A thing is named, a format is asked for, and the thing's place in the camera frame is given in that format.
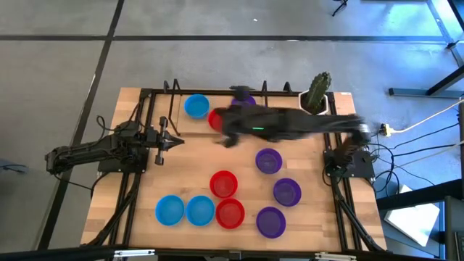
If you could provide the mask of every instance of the plant pot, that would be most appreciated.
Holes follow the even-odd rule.
[[[304,110],[307,114],[310,114],[312,115],[311,112],[308,112],[305,108],[303,108],[302,106],[302,97],[303,95],[305,95],[308,91],[303,91],[302,93],[299,93],[298,94],[298,106],[300,109]],[[317,115],[325,115],[327,114],[328,112],[328,98],[327,98],[327,95],[324,94],[323,98],[322,98],[322,102],[324,103],[323,105],[323,109],[321,112],[317,113]]]

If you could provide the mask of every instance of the purple bowl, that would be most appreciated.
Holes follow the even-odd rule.
[[[244,101],[239,101],[238,99],[234,98],[232,100],[232,105],[242,105],[242,106],[256,105],[256,101],[251,96],[249,96],[248,99]]]
[[[275,239],[285,231],[285,217],[275,207],[265,207],[256,217],[256,226],[263,236],[268,239]]]
[[[302,198],[302,190],[291,178],[282,178],[275,182],[274,198],[285,207],[293,207]]]
[[[256,166],[266,174],[274,174],[282,167],[282,156],[275,149],[262,149],[256,154]]]

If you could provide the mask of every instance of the red bowl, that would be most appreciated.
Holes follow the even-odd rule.
[[[216,220],[223,228],[238,228],[244,218],[244,206],[237,199],[224,199],[216,207]]]
[[[208,115],[208,123],[213,130],[219,133],[223,129],[223,119],[216,113],[216,109],[212,110]]]
[[[216,172],[210,179],[211,192],[220,198],[232,196],[239,186],[239,182],[234,174],[227,170]]]

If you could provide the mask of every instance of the concrete floor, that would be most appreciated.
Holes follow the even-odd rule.
[[[0,34],[106,34],[117,1],[0,1]],[[452,37],[463,32],[446,0],[434,0]],[[116,34],[120,35],[310,35],[310,36],[440,36],[427,4],[411,1],[350,0],[330,17],[339,3],[326,0],[213,1],[131,0],[125,3]],[[331,91],[349,91],[357,112],[373,125],[387,122],[401,129],[455,102],[449,99],[390,97],[391,87],[429,88],[457,69],[444,44],[330,42],[114,42],[101,77],[83,142],[98,138],[94,119],[112,118],[119,88],[161,88],[179,79],[182,88],[227,88],[246,84],[280,90],[286,81],[295,91],[308,88],[323,71],[332,74]],[[18,175],[0,175],[0,252],[29,250],[56,180],[45,172],[43,156],[69,144],[88,92],[101,42],[0,41],[0,159],[29,166]],[[453,88],[463,90],[463,83]],[[407,141],[457,122],[456,111],[404,134],[380,138],[387,146]],[[458,142],[458,128],[396,150]],[[430,152],[397,158],[401,164]],[[382,154],[388,160],[388,154]],[[377,162],[380,172],[388,165]],[[460,175],[457,149],[406,167],[441,183]],[[76,167],[72,181],[90,186],[96,165]],[[427,182],[397,171],[413,189]],[[89,205],[88,191],[68,187],[51,247],[73,247]]]

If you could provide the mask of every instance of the blue bowl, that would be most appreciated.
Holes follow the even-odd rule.
[[[171,226],[182,220],[184,208],[180,197],[167,195],[158,201],[154,213],[161,224]]]
[[[202,119],[206,117],[210,110],[210,102],[204,95],[194,94],[186,100],[183,108],[188,116],[194,119]]]
[[[207,196],[195,196],[187,204],[186,216],[196,226],[208,225],[215,216],[215,204]]]

